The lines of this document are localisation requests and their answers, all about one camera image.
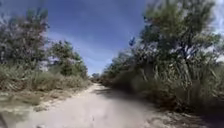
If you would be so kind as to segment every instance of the sandy path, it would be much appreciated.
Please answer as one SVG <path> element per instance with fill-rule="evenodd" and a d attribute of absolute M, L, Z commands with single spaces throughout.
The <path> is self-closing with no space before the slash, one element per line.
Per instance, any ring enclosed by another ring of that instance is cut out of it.
<path fill-rule="evenodd" d="M 47 111 L 31 111 L 10 128 L 173 128 L 170 118 L 150 104 L 97 85 Z"/>

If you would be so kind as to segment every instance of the shrub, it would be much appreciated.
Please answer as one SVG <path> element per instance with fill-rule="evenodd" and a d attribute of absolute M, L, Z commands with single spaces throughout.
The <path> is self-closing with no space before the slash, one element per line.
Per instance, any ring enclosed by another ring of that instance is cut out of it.
<path fill-rule="evenodd" d="M 50 72 L 24 70 L 0 66 L 1 91 L 50 91 L 53 89 L 82 88 L 88 85 L 80 76 L 63 76 Z"/>

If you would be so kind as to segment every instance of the blue sky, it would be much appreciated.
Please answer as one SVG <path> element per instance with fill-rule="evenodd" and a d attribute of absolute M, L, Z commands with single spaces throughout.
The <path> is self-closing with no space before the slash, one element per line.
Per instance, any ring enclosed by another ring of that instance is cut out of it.
<path fill-rule="evenodd" d="M 101 72 L 143 28 L 142 14 L 152 0 L 3 0 L 7 13 L 48 9 L 52 40 L 68 40 L 83 57 L 89 74 Z M 213 25 L 223 31 L 224 0 L 216 0 Z"/>

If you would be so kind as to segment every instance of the vegetation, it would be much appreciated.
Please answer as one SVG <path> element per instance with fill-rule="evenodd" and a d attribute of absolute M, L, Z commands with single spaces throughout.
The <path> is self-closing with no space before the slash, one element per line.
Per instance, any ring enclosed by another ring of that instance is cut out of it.
<path fill-rule="evenodd" d="M 149 5 L 145 27 L 100 77 L 178 110 L 223 107 L 223 39 L 210 27 L 213 1 L 165 0 Z"/>
<path fill-rule="evenodd" d="M 0 91 L 85 87 L 87 68 L 67 41 L 51 42 L 47 11 L 0 21 Z"/>
<path fill-rule="evenodd" d="M 91 77 L 91 81 L 95 82 L 95 83 L 100 82 L 100 74 L 99 73 L 93 73 L 92 77 Z"/>

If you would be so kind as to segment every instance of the tall grass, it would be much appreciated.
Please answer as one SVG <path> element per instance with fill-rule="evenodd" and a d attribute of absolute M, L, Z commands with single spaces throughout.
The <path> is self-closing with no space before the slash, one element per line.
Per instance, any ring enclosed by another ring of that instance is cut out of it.
<path fill-rule="evenodd" d="M 222 64 L 201 63 L 187 67 L 184 62 L 166 62 L 120 71 L 116 77 L 104 76 L 101 81 L 110 87 L 131 90 L 169 109 L 192 111 L 224 107 L 223 78 Z"/>
<path fill-rule="evenodd" d="M 87 86 L 80 76 L 65 77 L 47 71 L 25 70 L 21 67 L 0 66 L 1 91 L 51 91 L 53 89 L 82 88 Z"/>

